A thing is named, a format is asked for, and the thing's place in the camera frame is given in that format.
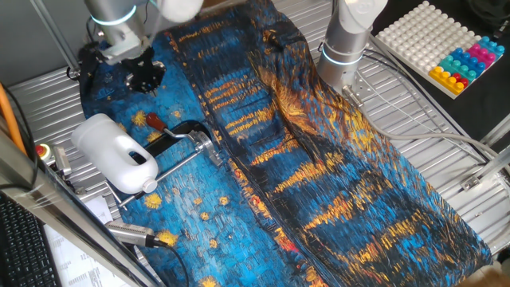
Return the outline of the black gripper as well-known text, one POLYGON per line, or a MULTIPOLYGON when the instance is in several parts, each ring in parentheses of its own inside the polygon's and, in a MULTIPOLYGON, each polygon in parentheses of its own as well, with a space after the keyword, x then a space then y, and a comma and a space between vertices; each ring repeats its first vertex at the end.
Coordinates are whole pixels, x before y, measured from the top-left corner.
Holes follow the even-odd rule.
POLYGON ((154 49, 149 47, 139 57, 125 61, 125 69, 129 72, 125 85, 130 90, 145 94, 157 93, 167 69, 161 61, 154 61, 154 56, 154 49))

